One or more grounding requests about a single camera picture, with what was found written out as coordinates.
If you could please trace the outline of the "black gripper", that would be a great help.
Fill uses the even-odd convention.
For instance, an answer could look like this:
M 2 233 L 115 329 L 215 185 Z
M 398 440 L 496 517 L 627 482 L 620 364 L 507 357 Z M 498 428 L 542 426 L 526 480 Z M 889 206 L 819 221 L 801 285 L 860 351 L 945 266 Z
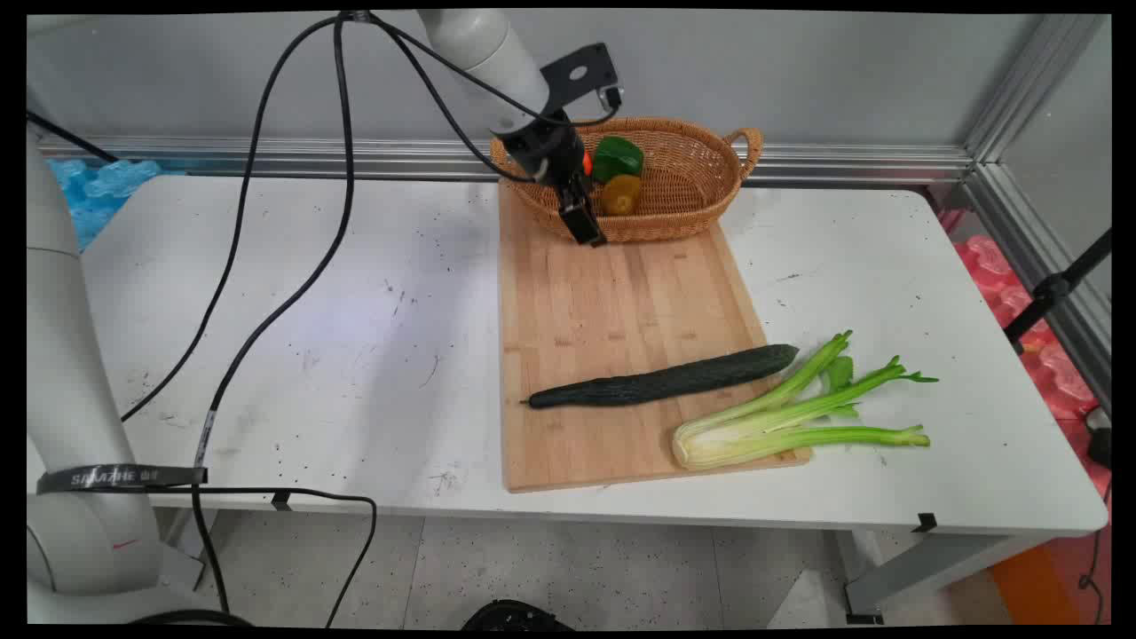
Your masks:
M 532 121 L 523 128 L 495 136 L 493 150 L 503 150 L 520 169 L 508 171 L 507 161 L 495 158 L 493 171 L 501 177 L 559 191 L 557 214 L 577 243 L 593 248 L 607 243 L 592 202 L 588 153 L 575 127 Z

